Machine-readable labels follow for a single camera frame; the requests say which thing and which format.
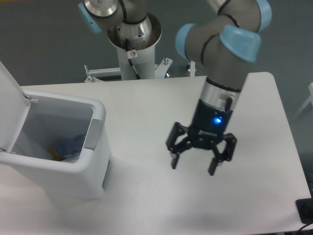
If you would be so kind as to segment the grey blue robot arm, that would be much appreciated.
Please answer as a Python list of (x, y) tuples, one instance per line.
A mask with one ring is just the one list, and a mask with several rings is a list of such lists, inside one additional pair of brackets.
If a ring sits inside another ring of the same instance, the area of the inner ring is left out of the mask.
[[(203, 65), (208, 75), (189, 126), (175, 123), (166, 141), (176, 168), (181, 153), (197, 148), (214, 154), (208, 172), (232, 159), (237, 143), (226, 133), (248, 73), (261, 44), (260, 31), (272, 18), (266, 0), (211, 0), (217, 17), (203, 25), (182, 26), (175, 39), (177, 52)], [(144, 0), (83, 0), (82, 18), (94, 33), (106, 31), (119, 52), (123, 80), (155, 78), (155, 57), (140, 53), (154, 48), (161, 36), (159, 21)]]

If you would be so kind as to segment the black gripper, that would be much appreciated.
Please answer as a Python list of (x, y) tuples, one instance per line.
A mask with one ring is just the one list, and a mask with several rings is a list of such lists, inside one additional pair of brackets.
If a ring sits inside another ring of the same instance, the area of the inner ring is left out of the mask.
[[(213, 176), (218, 164), (231, 161), (237, 144), (237, 138), (232, 133), (225, 133), (233, 111), (230, 106), (232, 98), (226, 99), (223, 108), (217, 109), (203, 100), (199, 100), (192, 122), (188, 127), (175, 122), (169, 137), (166, 140), (167, 149), (170, 151), (172, 169), (176, 169), (180, 154), (192, 147), (212, 150), (214, 157), (208, 168), (208, 173)], [(179, 137), (186, 136), (177, 143)], [(223, 152), (219, 152), (217, 145), (225, 141)]]

